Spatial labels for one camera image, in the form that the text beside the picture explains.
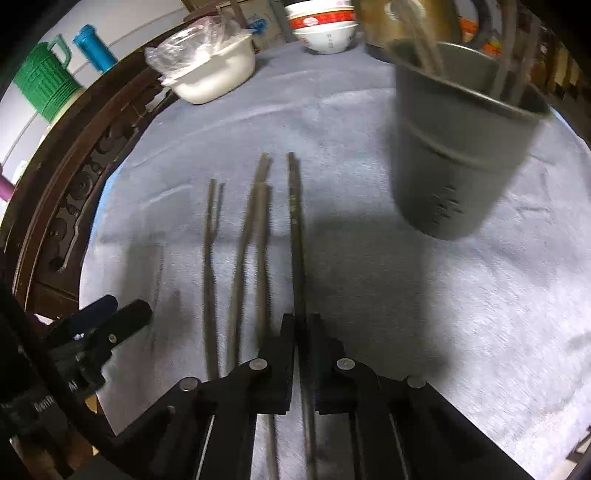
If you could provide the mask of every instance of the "cardboard box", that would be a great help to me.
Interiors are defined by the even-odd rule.
[[[238,5],[246,17],[248,28],[255,30],[252,38],[259,50],[266,50],[285,43],[279,22],[267,0],[243,0],[238,2]],[[220,5],[218,8],[224,14],[234,16],[230,2]]]

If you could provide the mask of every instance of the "bowl with red stripe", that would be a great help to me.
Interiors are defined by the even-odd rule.
[[[288,5],[285,10],[294,35],[319,53],[341,52],[355,35],[352,0],[308,0]]]

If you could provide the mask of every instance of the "green pitcher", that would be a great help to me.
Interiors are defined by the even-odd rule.
[[[63,63],[51,51],[56,45],[66,56]],[[72,52],[58,35],[49,43],[38,43],[14,77],[22,94],[48,122],[82,88],[67,70],[71,59]]]

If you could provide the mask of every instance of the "pink object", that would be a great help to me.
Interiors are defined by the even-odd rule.
[[[0,164],[0,198],[9,201],[14,193],[14,185],[2,175],[2,164]]]

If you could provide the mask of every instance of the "dark wood furniture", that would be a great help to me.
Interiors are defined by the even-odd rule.
[[[82,261],[105,181],[177,99],[146,65],[144,47],[102,75],[63,115],[8,204],[0,226],[0,275],[29,313],[59,319],[78,310]]]

